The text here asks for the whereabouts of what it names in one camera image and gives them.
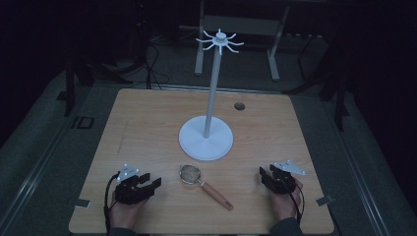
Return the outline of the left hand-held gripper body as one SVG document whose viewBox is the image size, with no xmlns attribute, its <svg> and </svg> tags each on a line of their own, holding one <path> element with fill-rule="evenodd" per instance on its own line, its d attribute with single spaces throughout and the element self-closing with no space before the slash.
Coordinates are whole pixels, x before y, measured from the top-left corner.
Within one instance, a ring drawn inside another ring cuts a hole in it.
<svg viewBox="0 0 417 236">
<path fill-rule="evenodd" d="M 118 185 L 114 192 L 114 200 L 125 205 L 133 205 L 149 199 L 153 194 L 144 190 L 145 183 L 140 184 L 140 170 L 137 167 L 124 164 L 116 180 Z"/>
</svg>

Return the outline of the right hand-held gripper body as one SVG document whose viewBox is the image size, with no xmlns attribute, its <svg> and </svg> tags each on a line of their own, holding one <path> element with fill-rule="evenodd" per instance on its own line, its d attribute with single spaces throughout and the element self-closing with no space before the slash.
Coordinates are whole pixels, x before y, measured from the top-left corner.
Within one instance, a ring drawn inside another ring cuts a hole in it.
<svg viewBox="0 0 417 236">
<path fill-rule="evenodd" d="M 299 168 L 290 160 L 274 162 L 272 164 L 282 171 L 282 176 L 280 178 L 274 178 L 270 170 L 267 171 L 267 174 L 271 177 L 272 184 L 266 187 L 276 194 L 283 195 L 292 193 L 296 188 L 295 178 L 293 177 L 293 174 L 306 174 L 304 170 Z"/>
</svg>

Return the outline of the person's left hand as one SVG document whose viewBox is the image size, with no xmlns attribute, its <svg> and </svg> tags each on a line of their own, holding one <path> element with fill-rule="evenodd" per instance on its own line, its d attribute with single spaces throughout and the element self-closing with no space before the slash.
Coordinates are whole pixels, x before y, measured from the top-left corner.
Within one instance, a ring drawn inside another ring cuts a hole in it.
<svg viewBox="0 0 417 236">
<path fill-rule="evenodd" d="M 125 205 L 113 200 L 109 210 L 110 226 L 134 230 L 141 209 L 146 203 L 147 200 L 143 200 L 133 205 Z"/>
</svg>

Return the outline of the person's right hand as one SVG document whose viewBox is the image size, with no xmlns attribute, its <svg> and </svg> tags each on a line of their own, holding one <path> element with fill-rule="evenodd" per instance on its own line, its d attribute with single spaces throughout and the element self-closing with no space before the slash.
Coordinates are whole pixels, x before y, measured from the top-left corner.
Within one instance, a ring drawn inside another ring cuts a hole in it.
<svg viewBox="0 0 417 236">
<path fill-rule="evenodd" d="M 295 180 L 296 188 L 291 194 L 281 195 L 268 191 L 273 214 L 278 221 L 298 215 L 299 205 L 302 203 L 301 189 L 303 184 Z"/>
</svg>

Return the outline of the white hook stand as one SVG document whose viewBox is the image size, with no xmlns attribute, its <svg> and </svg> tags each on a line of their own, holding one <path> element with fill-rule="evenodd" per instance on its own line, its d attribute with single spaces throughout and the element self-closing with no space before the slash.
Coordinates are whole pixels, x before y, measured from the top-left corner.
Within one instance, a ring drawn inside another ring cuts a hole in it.
<svg viewBox="0 0 417 236">
<path fill-rule="evenodd" d="M 204 35 L 207 39 L 199 39 L 199 42 L 208 43 L 208 47 L 204 47 L 203 50 L 214 49 L 207 112 L 204 116 L 197 116 L 185 122 L 179 131 L 178 141 L 181 149 L 190 157 L 212 161 L 226 156 L 234 143 L 231 128 L 213 115 L 223 49 L 238 53 L 232 45 L 241 46 L 243 42 L 233 42 L 236 34 L 227 35 L 221 29 L 215 34 L 209 34 L 204 30 Z"/>
</svg>

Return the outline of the dark metal stand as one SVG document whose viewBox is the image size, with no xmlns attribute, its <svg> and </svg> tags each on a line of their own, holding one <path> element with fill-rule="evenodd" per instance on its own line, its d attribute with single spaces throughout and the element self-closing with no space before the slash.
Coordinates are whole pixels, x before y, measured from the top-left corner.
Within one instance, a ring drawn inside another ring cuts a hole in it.
<svg viewBox="0 0 417 236">
<path fill-rule="evenodd" d="M 348 73 L 345 67 L 334 67 L 328 72 L 328 77 L 321 91 L 321 99 L 330 101 L 335 97 L 334 123 L 340 132 L 344 131 L 343 117 L 348 115 L 344 100 Z"/>
<path fill-rule="evenodd" d="M 65 117 L 68 117 L 75 105 L 75 78 L 78 78 L 82 86 L 90 87 L 93 84 L 93 76 L 86 57 L 69 58 L 66 62 L 64 100 L 66 101 Z"/>
</svg>

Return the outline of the white metal frame stand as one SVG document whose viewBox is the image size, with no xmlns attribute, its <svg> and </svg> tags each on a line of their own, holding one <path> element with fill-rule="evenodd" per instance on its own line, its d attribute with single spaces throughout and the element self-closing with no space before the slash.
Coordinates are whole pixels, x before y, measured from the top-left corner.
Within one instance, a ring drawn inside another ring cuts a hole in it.
<svg viewBox="0 0 417 236">
<path fill-rule="evenodd" d="M 194 73 L 200 76 L 203 73 L 205 58 L 205 43 L 212 42 L 222 33 L 221 45 L 225 46 L 226 34 L 244 33 L 255 36 L 272 36 L 273 44 L 267 49 L 268 66 L 271 79 L 275 82 L 280 80 L 277 69 L 275 54 L 278 44 L 283 35 L 284 26 L 289 15 L 290 7 L 285 6 L 279 20 L 241 18 L 232 16 L 208 15 L 205 7 L 208 0 L 200 0 L 199 34 L 197 37 L 198 49 Z"/>
</svg>

